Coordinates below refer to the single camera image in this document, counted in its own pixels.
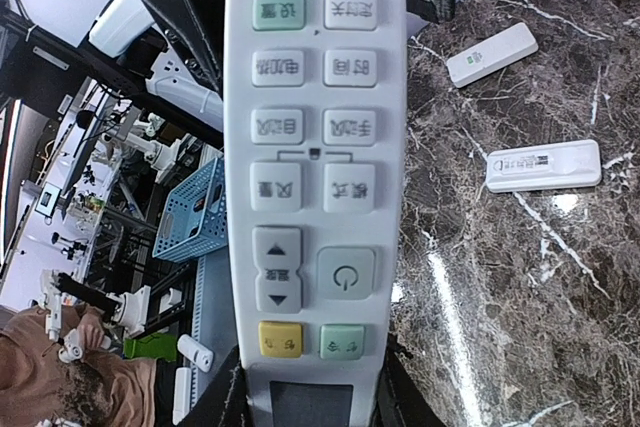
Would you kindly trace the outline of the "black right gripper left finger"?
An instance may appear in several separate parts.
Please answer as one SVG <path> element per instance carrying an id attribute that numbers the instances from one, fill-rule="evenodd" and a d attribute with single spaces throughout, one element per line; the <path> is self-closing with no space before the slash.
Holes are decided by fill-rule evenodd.
<path id="1" fill-rule="evenodd" d="M 196 405 L 179 427 L 245 427 L 248 425 L 247 383 L 239 347 L 231 349 Z"/>

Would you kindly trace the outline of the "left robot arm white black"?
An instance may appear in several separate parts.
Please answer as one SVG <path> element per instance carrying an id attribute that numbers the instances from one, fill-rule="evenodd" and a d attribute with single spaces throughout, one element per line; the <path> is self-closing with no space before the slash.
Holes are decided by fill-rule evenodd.
<path id="1" fill-rule="evenodd" d="M 406 104 L 406 16 L 455 0 L 112 0 L 88 40 L 136 75 L 140 109 L 200 138 L 300 144 L 328 112 Z"/>

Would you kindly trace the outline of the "white button remote control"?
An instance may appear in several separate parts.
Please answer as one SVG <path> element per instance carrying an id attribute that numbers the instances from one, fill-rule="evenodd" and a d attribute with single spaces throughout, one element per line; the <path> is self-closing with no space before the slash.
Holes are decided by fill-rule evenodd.
<path id="1" fill-rule="evenodd" d="M 237 340 L 257 426 L 368 426 L 398 255 L 406 0 L 226 0 Z"/>

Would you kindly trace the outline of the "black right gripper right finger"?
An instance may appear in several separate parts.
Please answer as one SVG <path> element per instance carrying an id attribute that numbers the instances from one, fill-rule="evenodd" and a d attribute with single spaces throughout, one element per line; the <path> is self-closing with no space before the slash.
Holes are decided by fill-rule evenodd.
<path id="1" fill-rule="evenodd" d="M 413 355 L 397 336 L 387 337 L 372 425 L 379 427 L 444 427 L 400 361 Z"/>

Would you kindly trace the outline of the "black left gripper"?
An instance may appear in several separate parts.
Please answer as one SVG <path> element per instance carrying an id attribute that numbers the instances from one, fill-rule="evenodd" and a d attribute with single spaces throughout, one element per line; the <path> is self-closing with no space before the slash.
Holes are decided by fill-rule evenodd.
<path id="1" fill-rule="evenodd" d="M 196 82 L 222 90 L 225 0 L 142 0 Z"/>

